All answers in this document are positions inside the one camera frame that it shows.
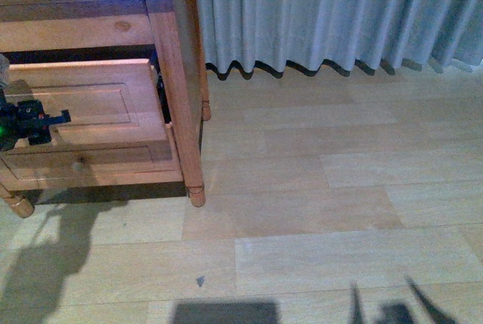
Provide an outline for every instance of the turned wooden leg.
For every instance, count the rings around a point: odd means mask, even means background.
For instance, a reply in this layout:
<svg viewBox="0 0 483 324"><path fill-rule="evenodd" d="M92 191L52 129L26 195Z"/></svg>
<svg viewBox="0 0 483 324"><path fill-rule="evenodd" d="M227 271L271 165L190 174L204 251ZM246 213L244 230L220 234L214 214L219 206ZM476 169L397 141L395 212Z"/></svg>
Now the turned wooden leg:
<svg viewBox="0 0 483 324"><path fill-rule="evenodd" d="M203 101L203 121L207 122L211 119L211 108L210 108L210 101Z"/></svg>
<svg viewBox="0 0 483 324"><path fill-rule="evenodd" d="M12 196L3 198L6 201L10 209L21 218L30 217L34 211L33 205L24 196Z"/></svg>
<svg viewBox="0 0 483 324"><path fill-rule="evenodd" d="M205 187L187 187L191 204L195 207L202 207L205 202Z"/></svg>

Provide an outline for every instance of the wooden cabinet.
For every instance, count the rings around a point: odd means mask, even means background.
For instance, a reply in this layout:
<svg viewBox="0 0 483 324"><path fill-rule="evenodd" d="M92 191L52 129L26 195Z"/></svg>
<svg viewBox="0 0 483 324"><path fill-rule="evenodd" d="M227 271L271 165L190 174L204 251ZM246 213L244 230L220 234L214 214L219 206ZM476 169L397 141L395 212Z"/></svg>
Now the wooden cabinet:
<svg viewBox="0 0 483 324"><path fill-rule="evenodd" d="M0 0L0 53L13 62L9 102L72 117L50 143L19 140L0 155L0 196L16 213L32 213L18 191L52 187L184 181L193 205L205 203L198 140L210 111L195 0Z"/></svg>

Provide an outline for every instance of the drawer front panel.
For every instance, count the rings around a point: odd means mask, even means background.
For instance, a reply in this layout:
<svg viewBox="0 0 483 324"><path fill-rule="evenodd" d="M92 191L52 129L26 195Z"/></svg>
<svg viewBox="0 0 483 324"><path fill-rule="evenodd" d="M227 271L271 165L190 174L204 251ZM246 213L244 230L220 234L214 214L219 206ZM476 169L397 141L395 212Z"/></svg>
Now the drawer front panel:
<svg viewBox="0 0 483 324"><path fill-rule="evenodd" d="M0 6L0 52L152 44L142 1Z"/></svg>
<svg viewBox="0 0 483 324"><path fill-rule="evenodd" d="M155 170L148 147L8 154L3 161L18 180Z"/></svg>
<svg viewBox="0 0 483 324"><path fill-rule="evenodd" d="M64 145L167 140L155 88L157 73L148 60L13 65L7 100L38 99L52 116L68 109L72 121L51 127L52 142L17 150L45 151Z"/></svg>

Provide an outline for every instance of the white curtain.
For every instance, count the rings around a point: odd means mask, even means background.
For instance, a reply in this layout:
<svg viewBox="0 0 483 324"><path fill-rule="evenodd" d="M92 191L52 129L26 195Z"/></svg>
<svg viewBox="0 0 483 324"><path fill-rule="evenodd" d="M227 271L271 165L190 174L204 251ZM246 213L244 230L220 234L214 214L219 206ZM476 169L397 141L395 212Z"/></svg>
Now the white curtain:
<svg viewBox="0 0 483 324"><path fill-rule="evenodd" d="M198 0L206 61L225 73L237 60L281 72L287 60L351 70L404 58L442 66L483 59L483 0Z"/></svg>

